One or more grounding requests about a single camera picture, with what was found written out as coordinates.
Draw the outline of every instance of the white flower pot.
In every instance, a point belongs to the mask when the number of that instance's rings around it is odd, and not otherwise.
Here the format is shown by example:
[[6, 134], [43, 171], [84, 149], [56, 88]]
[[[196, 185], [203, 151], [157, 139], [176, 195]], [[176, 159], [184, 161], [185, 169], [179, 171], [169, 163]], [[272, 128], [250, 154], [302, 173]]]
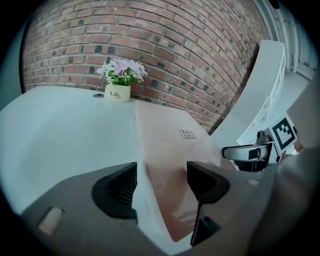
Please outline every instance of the white flower pot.
[[123, 86], [109, 83], [105, 86], [104, 98], [116, 102], [128, 102], [130, 100], [131, 86]]

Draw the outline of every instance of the brick wall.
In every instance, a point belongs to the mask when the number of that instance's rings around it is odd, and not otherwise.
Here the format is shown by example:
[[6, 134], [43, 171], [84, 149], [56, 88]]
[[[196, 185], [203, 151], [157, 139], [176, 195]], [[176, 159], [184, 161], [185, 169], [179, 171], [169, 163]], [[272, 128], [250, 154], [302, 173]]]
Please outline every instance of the brick wall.
[[104, 60], [133, 59], [148, 76], [132, 97], [186, 110], [213, 131], [265, 38], [251, 0], [50, 0], [26, 33], [23, 85], [104, 91]]

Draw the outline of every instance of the potted plant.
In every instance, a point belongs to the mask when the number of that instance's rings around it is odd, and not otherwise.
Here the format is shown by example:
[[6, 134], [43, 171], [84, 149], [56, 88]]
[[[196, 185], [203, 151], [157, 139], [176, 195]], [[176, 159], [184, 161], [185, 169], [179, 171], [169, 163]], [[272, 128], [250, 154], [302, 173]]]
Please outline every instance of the potted plant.
[[128, 102], [130, 100], [130, 84], [141, 83], [143, 76], [147, 75], [145, 67], [140, 63], [126, 59], [113, 58], [110, 63], [103, 63], [102, 67], [96, 71], [106, 78], [104, 97], [118, 102]]

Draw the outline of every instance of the label on box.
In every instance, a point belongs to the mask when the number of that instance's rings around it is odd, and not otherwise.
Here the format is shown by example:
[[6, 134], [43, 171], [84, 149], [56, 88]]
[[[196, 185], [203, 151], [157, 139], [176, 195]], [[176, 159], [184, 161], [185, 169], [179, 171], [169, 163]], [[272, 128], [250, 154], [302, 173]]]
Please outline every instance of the label on box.
[[180, 130], [180, 133], [182, 135], [182, 137], [184, 137], [185, 139], [196, 139], [196, 135], [189, 130]]

